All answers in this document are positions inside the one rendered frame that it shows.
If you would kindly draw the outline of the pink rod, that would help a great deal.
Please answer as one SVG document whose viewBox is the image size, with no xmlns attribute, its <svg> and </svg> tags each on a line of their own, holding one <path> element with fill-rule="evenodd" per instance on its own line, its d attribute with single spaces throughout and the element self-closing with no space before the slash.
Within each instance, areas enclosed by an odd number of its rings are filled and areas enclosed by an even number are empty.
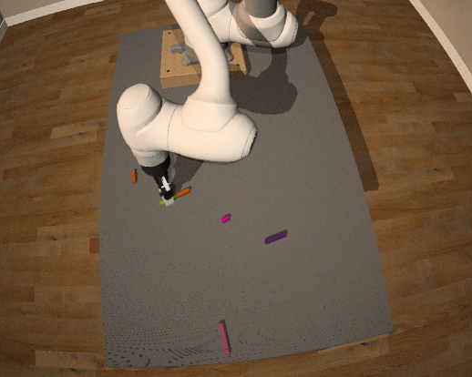
<svg viewBox="0 0 472 377">
<path fill-rule="evenodd" d="M 226 355 L 228 355 L 228 354 L 230 354 L 230 352 L 229 352 L 229 347 L 228 347 L 228 343 L 227 343 L 227 340 L 226 340 L 225 331 L 224 331 L 224 328 L 223 328 L 223 323 L 219 323 L 219 325 L 220 325 L 221 337 L 222 337 L 222 341 L 223 341 L 223 345 L 224 345 L 224 350 L 225 350 Z"/>
</svg>

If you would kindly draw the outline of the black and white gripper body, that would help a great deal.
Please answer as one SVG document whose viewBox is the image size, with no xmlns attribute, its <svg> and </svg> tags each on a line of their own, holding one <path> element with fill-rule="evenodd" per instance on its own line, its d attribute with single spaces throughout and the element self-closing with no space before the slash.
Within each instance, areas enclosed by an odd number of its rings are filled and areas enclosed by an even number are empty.
<svg viewBox="0 0 472 377">
<path fill-rule="evenodd" d="M 162 177 L 165 177 L 165 179 L 167 180 L 166 171 L 168 170 L 169 165 L 170 165 L 170 157 L 168 155 L 168 157 L 162 163 L 158 164 L 155 167 L 144 167 L 142 165 L 141 167 L 142 167 L 142 170 L 147 175 L 155 176 L 157 177 L 159 182 L 162 182 L 161 180 Z"/>
</svg>

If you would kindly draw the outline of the purple rod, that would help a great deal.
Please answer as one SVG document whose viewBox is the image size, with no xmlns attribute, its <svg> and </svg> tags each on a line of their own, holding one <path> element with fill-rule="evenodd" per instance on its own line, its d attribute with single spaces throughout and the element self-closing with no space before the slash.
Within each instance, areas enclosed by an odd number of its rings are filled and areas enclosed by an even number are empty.
<svg viewBox="0 0 472 377">
<path fill-rule="evenodd" d="M 286 232 L 284 232 L 284 233 L 279 234 L 279 235 L 277 235 L 277 236 L 274 236 L 274 237 L 271 237 L 271 238 L 269 238 L 269 239 L 266 239 L 266 240 L 265 240 L 265 243 L 266 243 L 266 244 L 269 244 L 269 243 L 274 242 L 274 241 L 276 241 L 276 240 L 278 240 L 278 239 L 282 239 L 282 238 L 284 238 L 284 237 L 286 237 L 286 236 L 287 236 L 287 235 L 286 235 Z"/>
</svg>

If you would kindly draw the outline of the lime green rod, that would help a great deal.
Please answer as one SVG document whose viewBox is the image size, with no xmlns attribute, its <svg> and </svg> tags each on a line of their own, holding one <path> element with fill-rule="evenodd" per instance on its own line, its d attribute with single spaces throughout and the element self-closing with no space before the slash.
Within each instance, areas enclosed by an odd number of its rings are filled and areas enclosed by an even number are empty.
<svg viewBox="0 0 472 377">
<path fill-rule="evenodd" d="M 177 198 L 177 196 L 176 196 L 176 195 L 173 195 L 173 198 L 174 198 L 174 199 L 176 199 L 176 198 Z M 162 201 L 160 202 L 160 204 L 161 204 L 161 206 L 165 205 L 165 202 L 164 202 L 164 200 L 162 200 Z"/>
</svg>

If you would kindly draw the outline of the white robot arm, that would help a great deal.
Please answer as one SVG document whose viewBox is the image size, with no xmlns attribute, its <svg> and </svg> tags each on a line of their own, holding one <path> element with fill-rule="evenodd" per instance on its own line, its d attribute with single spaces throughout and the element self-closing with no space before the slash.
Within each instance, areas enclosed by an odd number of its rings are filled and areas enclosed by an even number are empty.
<svg viewBox="0 0 472 377">
<path fill-rule="evenodd" d="M 287 47 L 295 41 L 298 20 L 280 0 L 165 2 L 184 34 L 170 52 L 183 53 L 183 66 L 200 63 L 200 85 L 184 105 L 146 84 L 126 89 L 117 105 L 123 138 L 144 167 L 157 166 L 169 152 L 216 162 L 248 157 L 258 128 L 231 94 L 228 42 Z"/>
</svg>

